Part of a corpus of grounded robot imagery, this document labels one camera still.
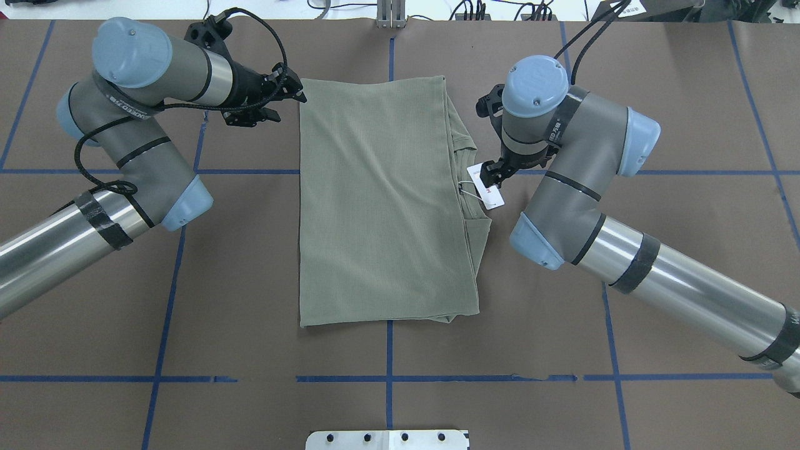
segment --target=white paper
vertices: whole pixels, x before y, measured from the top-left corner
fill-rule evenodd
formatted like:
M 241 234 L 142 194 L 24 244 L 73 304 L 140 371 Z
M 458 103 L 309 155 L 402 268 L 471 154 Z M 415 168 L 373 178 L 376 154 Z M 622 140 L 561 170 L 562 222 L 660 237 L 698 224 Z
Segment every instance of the white paper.
M 609 6 L 611 6 L 613 8 L 613 7 L 615 7 L 616 5 L 618 5 L 620 3 L 622 3 L 622 2 L 611 3 Z M 646 12 L 647 12 L 647 10 L 645 9 L 644 6 L 642 6 L 642 2 L 640 2 L 639 0 L 633 0 L 628 5 L 627 8 L 625 8 L 624 10 L 622 10 L 621 13 L 619 13 L 619 17 L 630 17 L 630 16 L 639 15 L 639 14 L 644 14 Z
M 505 205 L 506 202 L 502 199 L 502 195 L 500 194 L 498 187 L 496 185 L 486 187 L 486 185 L 483 184 L 483 181 L 481 181 L 482 166 L 483 163 L 475 164 L 474 166 L 467 167 L 466 171 L 469 172 L 472 182 L 475 183 L 475 190 L 477 191 L 478 196 L 481 197 L 481 200 L 483 200 L 483 206 L 489 210 Z

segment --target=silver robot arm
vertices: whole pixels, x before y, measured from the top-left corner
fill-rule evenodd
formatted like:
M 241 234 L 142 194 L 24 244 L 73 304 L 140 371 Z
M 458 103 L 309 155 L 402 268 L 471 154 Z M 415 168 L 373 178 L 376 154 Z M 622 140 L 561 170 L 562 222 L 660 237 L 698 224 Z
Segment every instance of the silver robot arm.
M 543 55 L 518 62 L 476 109 L 502 140 L 502 157 L 482 168 L 487 186 L 557 154 L 511 234 L 517 251 L 550 270 L 570 262 L 695 326 L 800 398 L 794 309 L 597 209 L 613 177 L 636 175 L 653 150 L 654 120 L 570 86 L 561 64 Z
M 258 74 L 230 58 L 222 40 L 231 11 L 192 24 L 185 40 L 128 18 L 100 26 L 94 72 L 67 91 L 57 116 L 76 139 L 108 127 L 86 145 L 102 146 L 129 185 L 98 185 L 0 246 L 0 319 L 159 223 L 174 231 L 211 207 L 208 190 L 152 117 L 164 98 L 217 106 L 229 125 L 243 127 L 280 120 L 263 106 L 268 101 L 306 100 L 284 64 Z

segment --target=silver cylinder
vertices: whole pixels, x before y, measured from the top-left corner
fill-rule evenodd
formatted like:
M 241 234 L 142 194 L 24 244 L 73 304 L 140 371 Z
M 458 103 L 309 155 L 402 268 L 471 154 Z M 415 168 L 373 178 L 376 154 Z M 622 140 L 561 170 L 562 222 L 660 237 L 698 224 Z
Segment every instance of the silver cylinder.
M 103 191 L 94 197 L 132 239 L 147 231 L 124 196 Z M 75 205 L 12 238 L 0 246 L 0 319 L 113 250 Z
M 641 236 L 608 218 L 579 266 L 613 285 L 636 255 Z M 650 273 L 630 294 L 745 357 L 767 349 L 786 318 L 782 304 L 663 244 Z

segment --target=blue joint cap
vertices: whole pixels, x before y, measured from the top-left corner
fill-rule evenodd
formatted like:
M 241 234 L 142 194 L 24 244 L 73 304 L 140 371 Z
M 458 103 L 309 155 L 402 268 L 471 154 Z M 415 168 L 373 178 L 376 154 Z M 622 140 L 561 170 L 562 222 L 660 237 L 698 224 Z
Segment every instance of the blue joint cap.
M 200 181 L 200 175 L 195 175 L 189 186 L 178 197 L 178 201 L 172 205 L 170 212 L 166 213 L 161 225 L 169 231 L 175 231 L 211 209 L 213 204 L 214 198 L 209 194 L 206 185 Z
M 92 42 L 92 61 L 103 78 L 118 86 L 149 86 L 170 66 L 172 42 L 155 25 L 110 18 L 100 25 Z
M 514 64 L 502 91 L 502 107 L 529 119 L 552 111 L 566 97 L 570 80 L 557 60 L 536 54 Z
M 75 84 L 61 97 L 61 100 L 58 100 L 58 105 L 55 107 L 55 118 L 58 120 L 58 123 L 61 124 L 61 128 L 77 141 L 83 137 L 83 131 L 81 131 L 81 129 L 78 128 L 78 124 L 75 123 L 75 119 L 72 117 L 72 110 L 70 109 L 70 94 Z M 89 147 L 100 147 L 100 144 L 94 139 L 86 141 L 86 145 Z
M 625 146 L 617 173 L 624 177 L 636 175 L 650 156 L 660 135 L 661 126 L 658 122 L 628 106 L 628 129 L 625 132 Z
M 517 225 L 511 232 L 510 241 L 511 246 L 522 256 L 551 271 L 564 264 L 561 255 L 547 242 L 524 212 L 519 215 Z

